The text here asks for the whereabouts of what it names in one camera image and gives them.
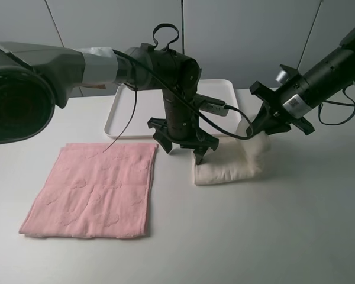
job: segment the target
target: white towel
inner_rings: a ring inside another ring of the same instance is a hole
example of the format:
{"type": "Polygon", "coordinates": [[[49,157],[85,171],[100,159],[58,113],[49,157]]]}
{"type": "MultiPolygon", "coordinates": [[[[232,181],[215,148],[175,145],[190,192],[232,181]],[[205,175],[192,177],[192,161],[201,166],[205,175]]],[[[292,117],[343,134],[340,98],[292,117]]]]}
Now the white towel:
{"type": "MultiPolygon", "coordinates": [[[[249,126],[245,119],[241,120],[236,133],[246,136],[249,126]]],[[[250,140],[221,138],[216,151],[208,150],[202,164],[193,163],[193,182],[196,185],[213,185],[252,178],[263,170],[263,153],[270,149],[270,139],[263,131],[250,140]]]]}

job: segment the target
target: folded pink towel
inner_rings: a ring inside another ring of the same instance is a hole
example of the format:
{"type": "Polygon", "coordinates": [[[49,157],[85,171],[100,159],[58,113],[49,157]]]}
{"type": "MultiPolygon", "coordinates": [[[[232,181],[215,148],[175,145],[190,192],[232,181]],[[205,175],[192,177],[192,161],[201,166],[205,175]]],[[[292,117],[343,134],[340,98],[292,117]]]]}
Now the folded pink towel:
{"type": "Polygon", "coordinates": [[[68,144],[19,233],[30,237],[145,235],[157,144],[68,144]]]}

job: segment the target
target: white tray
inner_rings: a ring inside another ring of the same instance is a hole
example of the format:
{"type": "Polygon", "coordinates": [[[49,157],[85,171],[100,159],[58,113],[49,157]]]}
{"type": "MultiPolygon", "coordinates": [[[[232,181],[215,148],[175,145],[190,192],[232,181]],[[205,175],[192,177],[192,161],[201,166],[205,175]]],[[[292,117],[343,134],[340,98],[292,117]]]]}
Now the white tray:
{"type": "MultiPolygon", "coordinates": [[[[200,95],[211,96],[222,99],[227,104],[238,107],[233,84],[228,80],[200,80],[198,91],[200,95]]],[[[134,106],[134,92],[122,85],[118,87],[114,102],[105,124],[105,134],[111,138],[116,138],[124,129],[130,119],[134,106]]],[[[226,117],[220,117],[208,112],[203,112],[214,123],[225,130],[235,132],[241,115],[234,111],[229,111],[226,117]]],[[[154,135],[155,129],[149,129],[147,122],[151,117],[165,118],[162,90],[139,91],[137,108],[132,122],[125,130],[121,138],[150,138],[154,135]]],[[[209,134],[222,137],[225,136],[212,128],[200,118],[200,127],[209,134]]]]}

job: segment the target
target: white table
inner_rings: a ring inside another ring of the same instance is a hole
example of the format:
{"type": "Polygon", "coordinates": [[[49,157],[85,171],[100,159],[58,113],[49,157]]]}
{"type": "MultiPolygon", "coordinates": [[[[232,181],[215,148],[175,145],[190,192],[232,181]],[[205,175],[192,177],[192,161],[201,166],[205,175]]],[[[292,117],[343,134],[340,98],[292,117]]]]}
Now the white table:
{"type": "MultiPolygon", "coordinates": [[[[348,92],[355,98],[355,88],[348,92]]],[[[248,90],[237,96],[247,113],[259,109],[248,90]]],[[[197,187],[189,150],[160,147],[149,237],[19,235],[59,149],[110,142],[103,129],[112,100],[71,99],[41,134],[0,145],[0,283],[355,283],[355,118],[326,127],[317,111],[306,116],[311,135],[272,136],[254,180],[197,187]]],[[[324,120],[351,111],[326,105],[324,120]]]]}

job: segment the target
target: cloth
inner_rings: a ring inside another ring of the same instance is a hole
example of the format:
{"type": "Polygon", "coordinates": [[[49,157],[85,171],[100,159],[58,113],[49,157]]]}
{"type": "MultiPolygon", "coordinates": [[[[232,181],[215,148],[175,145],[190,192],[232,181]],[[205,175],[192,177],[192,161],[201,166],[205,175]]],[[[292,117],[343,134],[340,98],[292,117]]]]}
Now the cloth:
{"type": "Polygon", "coordinates": [[[68,144],[19,233],[133,238],[146,234],[157,144],[68,144]]]}
{"type": "MultiPolygon", "coordinates": [[[[249,124],[241,120],[236,133],[246,136],[249,124]]],[[[270,149],[270,139],[263,131],[250,140],[221,138],[216,151],[209,150],[203,163],[196,165],[192,154],[193,182],[196,185],[213,185],[252,178],[263,170],[263,153],[270,149]]]]}

